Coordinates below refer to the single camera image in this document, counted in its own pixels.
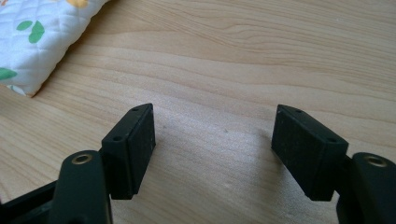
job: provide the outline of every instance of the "wood grain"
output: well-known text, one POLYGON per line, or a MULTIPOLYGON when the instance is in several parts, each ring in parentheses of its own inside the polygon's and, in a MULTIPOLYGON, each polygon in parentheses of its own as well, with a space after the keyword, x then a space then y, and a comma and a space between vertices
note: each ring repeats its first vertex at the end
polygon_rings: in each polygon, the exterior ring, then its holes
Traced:
POLYGON ((59 174, 124 113, 154 104, 157 146, 115 223, 337 223, 271 150, 276 106, 396 161, 396 4, 113 0, 39 94, 0 89, 0 198, 59 174))

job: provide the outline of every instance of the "black plastic part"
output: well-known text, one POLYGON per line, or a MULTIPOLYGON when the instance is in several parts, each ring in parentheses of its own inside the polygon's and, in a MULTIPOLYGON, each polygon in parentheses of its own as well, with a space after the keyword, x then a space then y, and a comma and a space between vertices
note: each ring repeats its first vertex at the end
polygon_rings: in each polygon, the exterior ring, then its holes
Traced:
POLYGON ((111 198, 130 200, 137 194, 155 147, 152 104, 131 109, 102 140, 111 198))
POLYGON ((352 159, 345 156, 339 166, 335 190, 340 195, 336 206, 338 221, 340 224, 363 223, 363 212, 356 197, 355 190, 350 183, 350 167, 352 159))
POLYGON ((395 163, 374 154, 357 153, 352 158, 350 178, 364 223, 396 223, 395 163))
POLYGON ((46 223, 56 182, 1 205, 0 223, 46 223))
POLYGON ((48 223, 112 223, 105 172, 99 152, 85 150, 64 160, 48 223))
POLYGON ((337 166, 347 146, 346 140, 304 111, 277 107, 272 149, 311 200, 332 199, 337 166))

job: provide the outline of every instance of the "quilted fabric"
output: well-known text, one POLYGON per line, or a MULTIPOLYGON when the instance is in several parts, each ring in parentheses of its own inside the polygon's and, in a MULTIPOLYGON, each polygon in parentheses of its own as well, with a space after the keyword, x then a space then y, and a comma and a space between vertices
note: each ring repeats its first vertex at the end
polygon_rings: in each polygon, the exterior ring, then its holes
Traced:
POLYGON ((0 0, 0 82, 33 96, 107 0, 0 0))

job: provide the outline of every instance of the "hole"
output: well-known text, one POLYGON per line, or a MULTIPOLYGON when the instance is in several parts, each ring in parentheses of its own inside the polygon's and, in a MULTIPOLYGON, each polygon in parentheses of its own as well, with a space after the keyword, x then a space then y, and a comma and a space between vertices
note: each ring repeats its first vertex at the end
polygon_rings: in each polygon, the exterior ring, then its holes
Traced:
POLYGON ((77 158, 76 158, 76 161, 82 162, 82 161, 86 161, 87 159, 88 159, 88 156, 83 155, 83 156, 77 157, 77 158))
POLYGON ((388 166, 387 163, 378 158, 378 157, 374 157, 374 156, 366 156, 364 157, 364 159, 367 160, 368 163, 372 164, 373 166, 377 166, 377 167, 386 167, 388 166))
POLYGON ((82 155, 78 155, 75 158, 73 158, 72 163, 75 165, 80 165, 80 164, 84 164, 87 161, 92 160, 92 155, 90 154, 82 154, 82 155))
POLYGON ((337 142, 337 140, 335 140, 334 138, 328 138, 327 139, 329 142, 337 142))
POLYGON ((122 140, 122 137, 121 137, 121 136, 115 136, 115 137, 113 137, 113 141, 115 141, 115 142, 119 142, 120 140, 122 140))
POLYGON ((73 217, 71 220, 67 222, 67 224, 84 224, 86 223, 87 218, 81 216, 81 217, 73 217))

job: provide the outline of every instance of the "black clamp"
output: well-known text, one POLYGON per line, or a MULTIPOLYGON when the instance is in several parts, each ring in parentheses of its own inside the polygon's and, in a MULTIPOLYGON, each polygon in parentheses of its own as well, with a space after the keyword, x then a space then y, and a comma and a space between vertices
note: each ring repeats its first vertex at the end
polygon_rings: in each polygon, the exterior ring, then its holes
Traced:
POLYGON ((67 157, 59 179, 0 206, 0 223, 112 223, 108 195, 130 200, 139 191, 155 147, 152 104, 131 109, 99 151, 67 157))
POLYGON ((371 153, 347 156, 348 142, 291 106, 279 105, 272 149, 312 201, 340 194, 341 224, 396 223, 396 165, 371 153))

